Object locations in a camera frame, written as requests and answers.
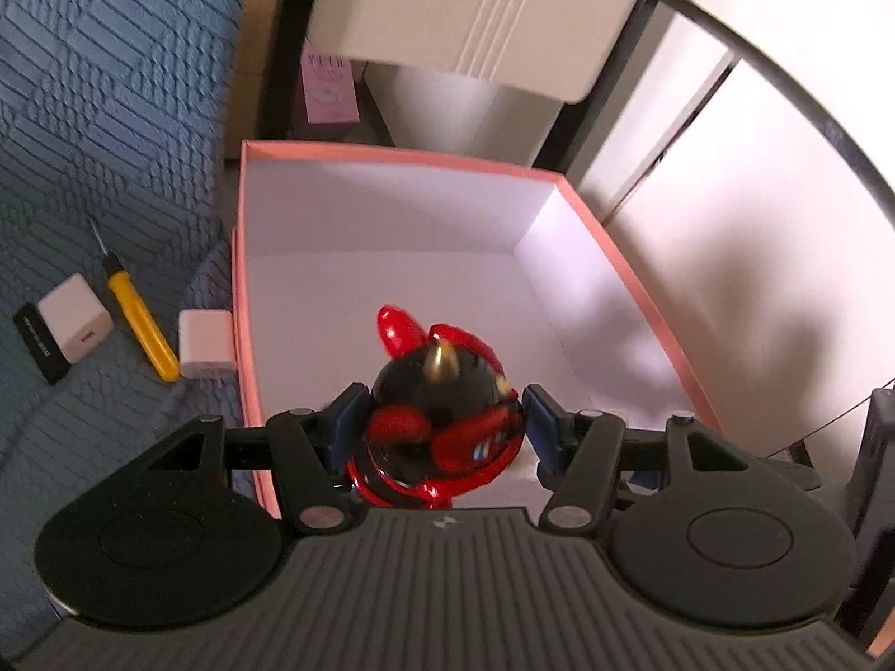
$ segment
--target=ribbed black plastic surface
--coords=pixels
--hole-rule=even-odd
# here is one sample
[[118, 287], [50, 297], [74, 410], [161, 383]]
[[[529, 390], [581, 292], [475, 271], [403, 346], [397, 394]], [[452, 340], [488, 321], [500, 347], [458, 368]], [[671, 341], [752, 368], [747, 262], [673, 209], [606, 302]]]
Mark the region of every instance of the ribbed black plastic surface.
[[546, 535], [521, 510], [372, 510], [354, 531], [299, 542], [225, 616], [158, 634], [69, 619], [20, 666], [840, 671], [870, 659], [822, 622], [766, 636], [677, 623], [629, 595], [589, 542]]

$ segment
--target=gold horn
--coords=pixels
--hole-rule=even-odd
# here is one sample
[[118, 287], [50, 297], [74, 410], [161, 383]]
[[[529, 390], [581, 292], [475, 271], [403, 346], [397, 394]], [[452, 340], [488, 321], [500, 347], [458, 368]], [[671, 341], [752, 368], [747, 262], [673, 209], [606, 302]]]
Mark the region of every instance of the gold horn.
[[422, 364], [422, 374], [431, 384], [452, 381], [459, 376], [460, 360], [454, 346], [448, 341], [438, 341], [428, 349], [426, 362]]
[[510, 392], [513, 390], [513, 386], [509, 385], [509, 381], [507, 381], [507, 376], [500, 374], [495, 380], [495, 385], [498, 387], [498, 393], [500, 394], [500, 398], [507, 398]]

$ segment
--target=yellow utility knife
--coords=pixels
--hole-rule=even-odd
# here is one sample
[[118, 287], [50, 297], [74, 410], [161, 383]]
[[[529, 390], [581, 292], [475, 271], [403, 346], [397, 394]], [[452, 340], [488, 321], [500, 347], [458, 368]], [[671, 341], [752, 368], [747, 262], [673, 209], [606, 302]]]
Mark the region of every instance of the yellow utility knife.
[[131, 275], [122, 267], [121, 261], [113, 252], [106, 249], [106, 243], [100, 237], [100, 231], [97, 225], [91, 220], [93, 233], [97, 236], [97, 242], [100, 242], [100, 249], [103, 251], [103, 269], [106, 270], [107, 282], [109, 290], [115, 295], [118, 306], [124, 313], [124, 319], [133, 330], [134, 337], [146, 353], [146, 357], [152, 364], [152, 367], [158, 373], [158, 377], [163, 381], [174, 382], [180, 378], [180, 364], [177, 362], [177, 356], [173, 354], [168, 341], [164, 340], [161, 330], [158, 328], [155, 318], [143, 302], [137, 288], [131, 282]]

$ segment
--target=black card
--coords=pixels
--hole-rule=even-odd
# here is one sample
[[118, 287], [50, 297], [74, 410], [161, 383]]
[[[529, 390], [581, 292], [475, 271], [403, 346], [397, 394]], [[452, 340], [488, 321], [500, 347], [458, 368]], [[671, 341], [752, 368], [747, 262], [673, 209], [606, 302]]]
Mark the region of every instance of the black card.
[[28, 302], [12, 318], [21, 339], [28, 346], [31, 358], [51, 384], [61, 381], [72, 366], [60, 351], [37, 306]]

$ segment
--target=white wall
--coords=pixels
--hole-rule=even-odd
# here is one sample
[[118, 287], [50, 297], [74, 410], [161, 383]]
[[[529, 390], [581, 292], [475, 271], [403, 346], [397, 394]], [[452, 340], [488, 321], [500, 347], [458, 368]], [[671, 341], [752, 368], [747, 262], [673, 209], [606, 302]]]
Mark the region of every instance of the white wall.
[[[895, 0], [696, 1], [785, 66], [895, 183]], [[679, 17], [648, 54], [628, 74], [633, 97], [598, 124], [572, 174], [598, 214], [724, 57]], [[820, 136], [745, 65], [610, 232], [743, 446], [780, 448], [895, 376], [892, 231]], [[828, 475], [849, 472], [863, 411], [809, 441]]]
[[544, 96], [454, 73], [370, 63], [364, 80], [395, 145], [526, 166], [560, 107]]

